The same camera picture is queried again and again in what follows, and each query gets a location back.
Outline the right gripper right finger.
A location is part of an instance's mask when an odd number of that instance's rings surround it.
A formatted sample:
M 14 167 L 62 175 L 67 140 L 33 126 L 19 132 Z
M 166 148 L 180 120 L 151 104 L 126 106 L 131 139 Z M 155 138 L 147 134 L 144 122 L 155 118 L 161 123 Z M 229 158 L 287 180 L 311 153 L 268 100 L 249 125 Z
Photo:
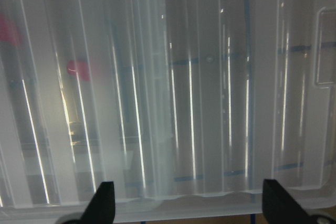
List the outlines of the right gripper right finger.
M 268 223 L 333 223 L 325 214 L 310 214 L 275 179 L 264 179 L 262 214 Z

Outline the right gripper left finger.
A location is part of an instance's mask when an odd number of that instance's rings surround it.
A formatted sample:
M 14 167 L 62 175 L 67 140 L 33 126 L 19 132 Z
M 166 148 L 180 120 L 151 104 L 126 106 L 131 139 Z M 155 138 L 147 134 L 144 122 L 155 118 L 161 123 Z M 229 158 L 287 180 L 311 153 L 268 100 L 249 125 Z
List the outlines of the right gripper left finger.
M 102 182 L 80 217 L 63 216 L 57 223 L 114 223 L 115 203 L 114 182 Z

